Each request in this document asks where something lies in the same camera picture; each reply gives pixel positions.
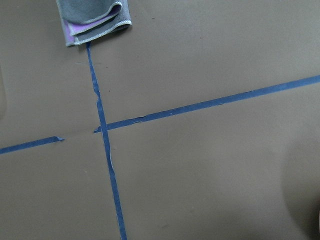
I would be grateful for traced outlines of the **grey purple folded cloth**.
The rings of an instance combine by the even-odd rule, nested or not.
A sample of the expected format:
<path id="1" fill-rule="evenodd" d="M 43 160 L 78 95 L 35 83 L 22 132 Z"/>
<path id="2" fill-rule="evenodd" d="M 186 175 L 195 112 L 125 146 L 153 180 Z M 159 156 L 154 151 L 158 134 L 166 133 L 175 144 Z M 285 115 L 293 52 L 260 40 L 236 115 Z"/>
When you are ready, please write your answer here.
<path id="1" fill-rule="evenodd" d="M 58 0 L 67 47 L 78 46 L 132 25 L 127 0 Z"/>

